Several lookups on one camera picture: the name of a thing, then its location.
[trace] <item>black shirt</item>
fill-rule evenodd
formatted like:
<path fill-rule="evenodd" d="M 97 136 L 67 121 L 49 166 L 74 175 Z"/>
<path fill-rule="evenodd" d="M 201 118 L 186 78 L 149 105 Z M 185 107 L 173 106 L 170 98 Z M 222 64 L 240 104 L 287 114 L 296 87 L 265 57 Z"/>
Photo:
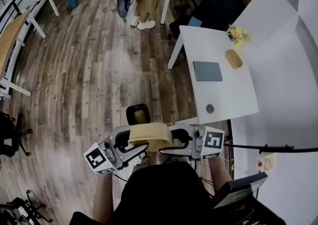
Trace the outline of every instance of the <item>black shirt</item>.
<path fill-rule="evenodd" d="M 189 164 L 155 165 L 131 175 L 107 224 L 203 224 L 211 219 L 209 205 L 210 197 Z M 74 224 L 99 223 L 75 212 Z"/>

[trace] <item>white table leg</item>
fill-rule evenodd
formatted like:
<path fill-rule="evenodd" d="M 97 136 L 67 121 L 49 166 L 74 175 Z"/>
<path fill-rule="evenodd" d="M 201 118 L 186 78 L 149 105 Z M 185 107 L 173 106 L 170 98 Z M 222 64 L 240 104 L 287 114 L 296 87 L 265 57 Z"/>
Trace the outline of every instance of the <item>white table leg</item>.
<path fill-rule="evenodd" d="M 16 91 L 18 91 L 18 92 L 21 92 L 21 93 L 23 93 L 23 94 L 25 94 L 25 95 L 27 95 L 27 96 L 31 96 L 31 93 L 30 93 L 29 91 L 27 91 L 27 90 L 21 88 L 20 86 L 18 86 L 18 85 L 16 85 L 16 84 L 12 83 L 12 82 L 10 82 L 10 81 L 8 81 L 8 80 L 5 79 L 5 78 L 3 78 L 3 79 L 0 81 L 0 83 L 3 83 L 3 84 L 5 84 L 5 85 L 11 87 L 12 89 L 14 89 L 14 90 L 16 90 Z"/>
<path fill-rule="evenodd" d="M 7 93 L 1 91 L 1 90 L 0 90 L 0 97 L 6 97 L 6 98 L 8 98 L 8 99 L 11 99 L 11 95 L 9 95 L 9 94 L 7 94 Z"/>
<path fill-rule="evenodd" d="M 193 118 L 177 121 L 174 124 L 189 124 L 189 125 L 199 124 L 199 117 L 193 117 Z"/>
<path fill-rule="evenodd" d="M 161 24 L 164 24 L 165 16 L 167 15 L 167 10 L 169 7 L 169 1 L 170 0 L 164 0 L 163 10 L 162 10 L 161 20 L 160 20 Z"/>
<path fill-rule="evenodd" d="M 25 46 L 25 44 L 23 43 L 23 41 L 20 40 L 19 37 L 16 38 L 16 41 L 17 41 L 17 43 L 20 44 L 22 47 Z"/>
<path fill-rule="evenodd" d="M 52 9 L 53 9 L 55 15 L 56 15 L 56 16 L 59 16 L 60 14 L 59 14 L 58 9 L 57 9 L 56 6 L 55 6 L 54 1 L 53 1 L 53 0 L 49 0 L 49 2 L 50 2 L 50 4 L 51 4 L 51 6 L 52 6 Z"/>
<path fill-rule="evenodd" d="M 181 34 L 179 35 L 179 38 L 174 46 L 174 49 L 173 49 L 173 52 L 171 54 L 171 57 L 170 57 L 170 60 L 168 62 L 168 69 L 172 69 L 174 63 L 175 63 L 175 60 L 177 60 L 177 57 L 180 53 L 180 50 L 183 46 L 183 41 L 182 41 L 182 37 L 181 37 Z"/>
<path fill-rule="evenodd" d="M 32 24 L 34 25 L 35 29 L 39 32 L 39 34 L 42 36 L 42 38 L 45 39 L 45 37 L 46 37 L 45 33 L 43 32 L 43 30 L 41 29 L 41 27 L 35 21 L 34 17 L 31 14 L 29 14 L 29 21 L 32 22 Z"/>

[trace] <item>blue bin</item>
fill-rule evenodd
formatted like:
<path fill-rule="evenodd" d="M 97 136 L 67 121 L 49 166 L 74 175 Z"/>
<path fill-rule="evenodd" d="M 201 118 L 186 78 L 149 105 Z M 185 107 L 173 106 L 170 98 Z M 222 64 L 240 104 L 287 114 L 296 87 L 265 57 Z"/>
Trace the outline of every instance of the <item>blue bin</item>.
<path fill-rule="evenodd" d="M 78 0 L 68 0 L 68 4 L 71 6 L 71 8 L 77 8 L 79 5 Z"/>

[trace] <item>gray case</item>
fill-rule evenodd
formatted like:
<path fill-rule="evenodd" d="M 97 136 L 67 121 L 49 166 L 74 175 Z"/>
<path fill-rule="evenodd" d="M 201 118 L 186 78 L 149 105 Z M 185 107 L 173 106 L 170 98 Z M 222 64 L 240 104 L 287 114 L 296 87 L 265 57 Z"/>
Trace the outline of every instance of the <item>gray case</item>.
<path fill-rule="evenodd" d="M 193 62 L 197 81 L 222 81 L 219 63 Z"/>

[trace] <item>floor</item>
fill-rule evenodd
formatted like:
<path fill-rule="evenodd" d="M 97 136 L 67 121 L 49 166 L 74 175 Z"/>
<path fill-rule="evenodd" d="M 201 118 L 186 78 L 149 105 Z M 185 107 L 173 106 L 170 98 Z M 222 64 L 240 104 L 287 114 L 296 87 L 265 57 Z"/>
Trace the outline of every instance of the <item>floor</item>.
<path fill-rule="evenodd" d="M 163 1 L 154 16 L 157 23 Z M 47 38 L 31 31 L 15 70 L 13 82 L 32 96 L 13 91 L 11 100 L 0 102 L 1 111 L 16 118 L 22 113 L 22 128 L 33 129 L 22 140 L 30 157 L 22 151 L 0 157 L 0 202 L 25 199 L 30 189 L 47 205 L 42 213 L 66 225 L 75 211 L 91 216 L 98 176 L 82 154 L 112 129 L 127 125 L 128 106 L 145 103 L 152 122 L 168 126 L 196 112 L 184 56 L 167 69 L 175 44 L 167 40 L 176 17 L 171 9 L 184 0 L 170 0 L 165 25 L 144 31 L 112 13 L 112 0 L 79 0 L 74 10 L 66 0 L 54 2 L 60 16 L 45 3 L 37 21 Z M 227 131 L 224 122 L 213 126 Z M 127 179 L 137 163 L 138 158 L 118 175 Z M 197 172 L 211 180 L 206 162 L 198 164 Z M 113 181 L 117 206 L 124 182 Z"/>

